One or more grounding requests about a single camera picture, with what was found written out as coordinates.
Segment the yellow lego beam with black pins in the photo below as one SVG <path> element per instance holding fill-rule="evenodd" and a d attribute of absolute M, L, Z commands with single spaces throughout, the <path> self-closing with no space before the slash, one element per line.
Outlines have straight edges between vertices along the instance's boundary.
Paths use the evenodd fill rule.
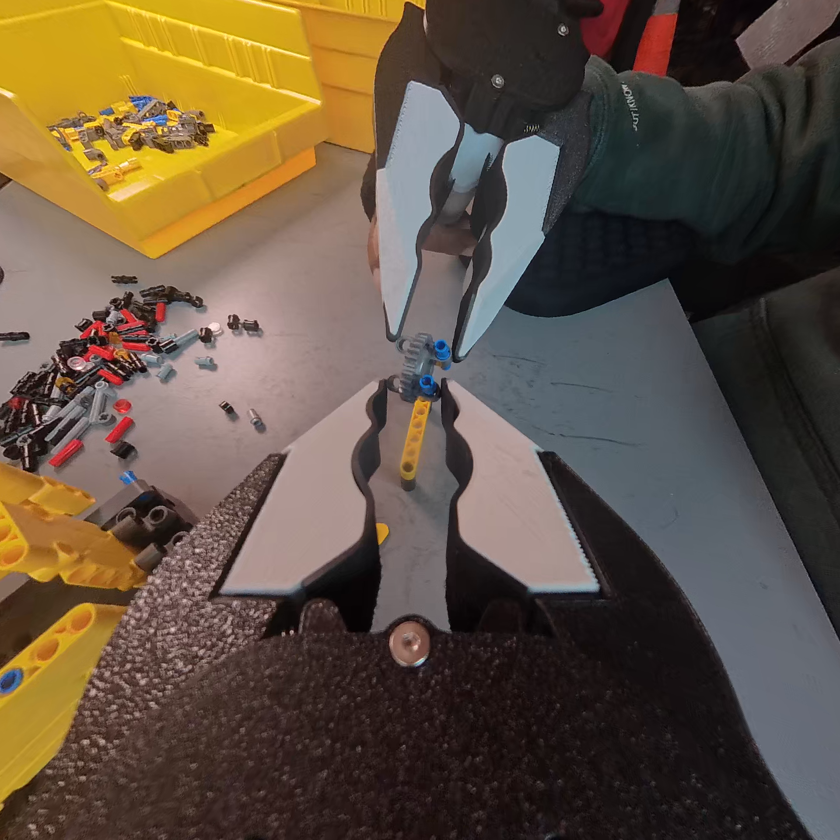
<path fill-rule="evenodd" d="M 412 491 L 416 487 L 419 459 L 431 405 L 431 399 L 425 395 L 418 397 L 413 405 L 400 460 L 400 481 L 404 491 Z"/>

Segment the grey lego gear with blue pins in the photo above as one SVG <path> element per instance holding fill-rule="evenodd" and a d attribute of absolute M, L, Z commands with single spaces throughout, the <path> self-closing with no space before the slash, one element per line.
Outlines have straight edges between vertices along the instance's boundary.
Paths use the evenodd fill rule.
<path fill-rule="evenodd" d="M 440 385 L 435 379 L 436 372 L 448 371 L 453 363 L 448 343 L 434 339 L 427 332 L 418 332 L 412 337 L 400 338 L 395 346 L 403 357 L 402 367 L 387 379 L 387 389 L 408 403 L 416 400 L 435 402 L 439 399 Z"/>

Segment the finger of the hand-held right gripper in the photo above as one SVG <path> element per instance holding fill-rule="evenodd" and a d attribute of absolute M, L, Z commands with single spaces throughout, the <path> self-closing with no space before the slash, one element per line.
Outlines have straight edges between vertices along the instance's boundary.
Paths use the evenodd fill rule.
<path fill-rule="evenodd" d="M 485 226 L 458 310 L 454 361 L 463 361 L 488 330 L 543 243 L 559 157 L 560 148 L 548 140 L 515 140 L 482 178 Z"/>
<path fill-rule="evenodd" d="M 426 236 L 436 224 L 464 124 L 445 89 L 407 83 L 392 143 L 376 173 L 381 297 L 388 340 L 402 336 L 421 275 Z"/>

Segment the orange reflective vest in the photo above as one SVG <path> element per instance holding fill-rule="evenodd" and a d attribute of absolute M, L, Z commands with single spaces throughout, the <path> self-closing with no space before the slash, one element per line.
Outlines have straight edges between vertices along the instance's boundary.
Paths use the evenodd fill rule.
<path fill-rule="evenodd" d="M 633 70 L 658 77 L 667 76 L 679 6 L 680 1 L 654 2 L 638 43 Z"/>

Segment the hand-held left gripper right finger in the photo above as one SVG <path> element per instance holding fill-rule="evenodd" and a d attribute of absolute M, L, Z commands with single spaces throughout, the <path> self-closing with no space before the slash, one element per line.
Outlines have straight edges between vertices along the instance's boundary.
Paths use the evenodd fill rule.
<path fill-rule="evenodd" d="M 439 405 L 457 484 L 446 543 L 449 628 L 477 630 L 497 602 L 527 616 L 541 598 L 600 598 L 592 554 L 552 478 L 554 454 L 453 380 L 443 380 Z"/>

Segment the person's right forearm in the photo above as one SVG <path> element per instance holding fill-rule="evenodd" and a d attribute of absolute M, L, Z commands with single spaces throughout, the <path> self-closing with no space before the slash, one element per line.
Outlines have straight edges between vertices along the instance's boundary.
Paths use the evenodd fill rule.
<path fill-rule="evenodd" d="M 574 210 L 677 222 L 729 264 L 838 247 L 838 38 L 701 87 L 592 57 L 584 90 L 591 145 Z"/>

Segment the heap of mixed lego pieces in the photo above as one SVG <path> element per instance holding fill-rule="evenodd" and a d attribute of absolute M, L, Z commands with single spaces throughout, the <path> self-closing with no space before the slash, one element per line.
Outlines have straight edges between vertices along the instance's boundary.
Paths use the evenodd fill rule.
<path fill-rule="evenodd" d="M 142 169 L 140 152 L 206 148 L 216 127 L 203 110 L 183 110 L 173 100 L 133 95 L 97 113 L 78 111 L 50 124 L 47 131 L 106 193 Z"/>

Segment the large yellow black lego model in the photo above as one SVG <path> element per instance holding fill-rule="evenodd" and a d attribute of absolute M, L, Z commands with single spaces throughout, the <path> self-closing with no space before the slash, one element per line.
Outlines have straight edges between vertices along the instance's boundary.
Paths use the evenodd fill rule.
<path fill-rule="evenodd" d="M 116 496 L 97 503 L 57 479 L 2 465 L 2 575 L 107 592 L 142 587 L 197 518 L 154 486 L 122 479 Z M 125 610 L 75 605 L 2 665 L 2 805 L 60 750 Z"/>

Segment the yellow plastic storage bin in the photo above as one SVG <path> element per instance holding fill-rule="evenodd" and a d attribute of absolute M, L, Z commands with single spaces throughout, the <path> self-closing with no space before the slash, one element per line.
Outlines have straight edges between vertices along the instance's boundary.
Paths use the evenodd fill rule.
<path fill-rule="evenodd" d="M 327 138 L 301 10 L 268 2 L 2 2 L 2 173 L 156 258 L 312 168 Z M 208 146 L 104 153 L 103 190 L 48 130 L 131 96 L 200 110 Z"/>
<path fill-rule="evenodd" d="M 404 1 L 278 1 L 301 12 L 321 84 L 328 142 L 371 153 L 375 147 L 373 89 L 382 48 L 398 25 Z"/>

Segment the person's right hand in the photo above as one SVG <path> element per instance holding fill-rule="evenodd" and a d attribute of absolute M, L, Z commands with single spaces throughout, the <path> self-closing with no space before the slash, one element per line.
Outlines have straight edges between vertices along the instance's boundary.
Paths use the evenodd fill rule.
<path fill-rule="evenodd" d="M 476 237 L 471 230 L 471 217 L 469 213 L 464 212 L 455 223 L 436 224 L 426 236 L 422 250 L 449 256 L 472 256 L 476 242 Z M 366 255 L 374 282 L 379 285 L 381 267 L 376 213 L 371 216 Z"/>

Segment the pale grey panel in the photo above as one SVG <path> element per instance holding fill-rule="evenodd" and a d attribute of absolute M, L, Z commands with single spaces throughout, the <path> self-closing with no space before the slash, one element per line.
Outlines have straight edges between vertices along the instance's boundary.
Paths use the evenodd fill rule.
<path fill-rule="evenodd" d="M 783 64 L 823 35 L 838 15 L 838 1 L 777 1 L 736 43 L 751 70 Z"/>

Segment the pile of small lego pins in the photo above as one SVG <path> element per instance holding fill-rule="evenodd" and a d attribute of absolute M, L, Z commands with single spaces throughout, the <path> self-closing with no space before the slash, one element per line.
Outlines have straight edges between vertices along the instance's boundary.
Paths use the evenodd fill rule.
<path fill-rule="evenodd" d="M 267 324 L 232 331 L 229 316 L 261 322 L 253 303 L 177 280 L 55 292 L 32 300 L 28 340 L 2 342 L 2 463 L 38 475 L 87 471 L 174 476 L 193 469 L 202 450 L 219 468 L 260 460 L 278 425 L 264 392 L 274 348 Z M 237 415 L 218 404 L 227 400 Z M 255 430 L 249 408 L 263 417 Z"/>

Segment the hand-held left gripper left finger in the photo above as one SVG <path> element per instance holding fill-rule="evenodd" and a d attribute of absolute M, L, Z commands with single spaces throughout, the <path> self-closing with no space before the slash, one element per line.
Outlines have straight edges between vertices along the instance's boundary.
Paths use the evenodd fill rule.
<path fill-rule="evenodd" d="M 371 630 L 382 562 L 370 482 L 387 395 L 385 380 L 370 382 L 280 453 L 217 580 L 218 598 L 273 602 L 280 628 L 325 599 L 348 630 Z"/>

